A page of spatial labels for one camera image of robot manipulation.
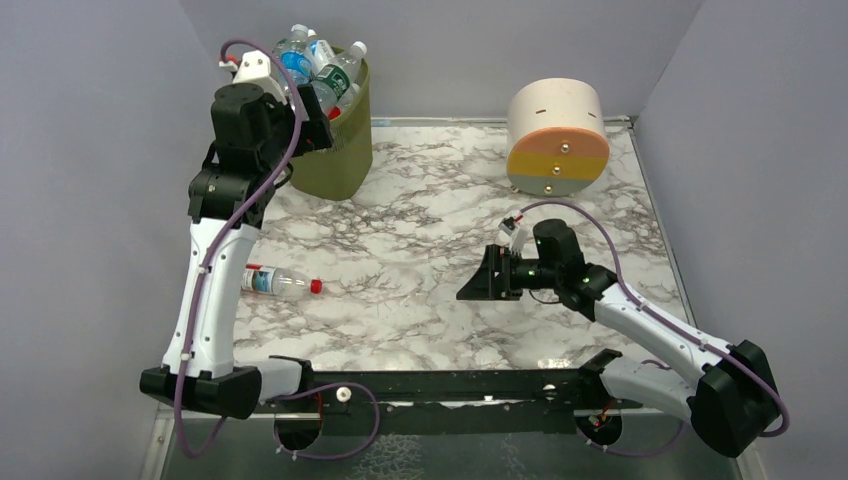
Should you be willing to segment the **clear bottle light blue label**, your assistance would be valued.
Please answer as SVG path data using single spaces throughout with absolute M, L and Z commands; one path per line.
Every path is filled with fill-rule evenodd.
M 329 42 L 321 39 L 313 29 L 309 29 L 307 32 L 306 53 L 311 62 L 311 73 L 313 76 L 317 76 L 337 55 Z

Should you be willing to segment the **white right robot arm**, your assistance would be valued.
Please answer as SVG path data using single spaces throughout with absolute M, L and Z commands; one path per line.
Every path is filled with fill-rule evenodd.
M 777 420 L 779 396 L 764 351 L 700 332 L 635 294 L 612 270 L 585 260 L 565 221 L 532 229 L 537 255 L 518 244 L 486 246 L 478 270 L 458 290 L 460 301 L 517 301 L 549 290 L 559 304 L 618 331 L 660 362 L 657 367 L 604 350 L 582 365 L 591 404 L 630 400 L 690 426 L 702 442 L 729 458 L 742 454 Z

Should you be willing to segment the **clear bottle blue band label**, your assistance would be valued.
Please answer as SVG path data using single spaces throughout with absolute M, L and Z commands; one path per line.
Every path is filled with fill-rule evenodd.
M 309 29 L 295 24 L 287 37 L 274 47 L 273 54 L 280 60 L 296 85 L 308 84 L 312 76 L 312 61 L 307 51 Z

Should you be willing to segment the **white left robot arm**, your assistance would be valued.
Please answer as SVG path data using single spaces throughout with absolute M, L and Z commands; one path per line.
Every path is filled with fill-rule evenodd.
M 215 92 L 215 138 L 188 188 L 191 256 L 180 314 L 160 365 L 140 375 L 141 392 L 163 403 L 246 419 L 260 402 L 297 392 L 311 373 L 308 361 L 292 357 L 234 362 L 242 281 L 278 168 L 332 145 L 313 87 L 297 91 L 299 112 L 250 83 Z

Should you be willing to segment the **clear bottle red blue label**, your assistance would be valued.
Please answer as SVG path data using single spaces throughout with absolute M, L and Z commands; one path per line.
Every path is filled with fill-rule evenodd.
M 273 296 L 286 301 L 319 295 L 323 282 L 294 270 L 260 264 L 247 264 L 241 281 L 241 290 L 258 295 Z

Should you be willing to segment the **clear bottle dark green label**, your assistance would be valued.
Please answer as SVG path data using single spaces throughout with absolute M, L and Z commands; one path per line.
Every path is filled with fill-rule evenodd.
M 311 84 L 324 115 L 330 115 L 357 79 L 367 52 L 365 43 L 355 41 L 349 49 L 330 59 L 317 73 Z

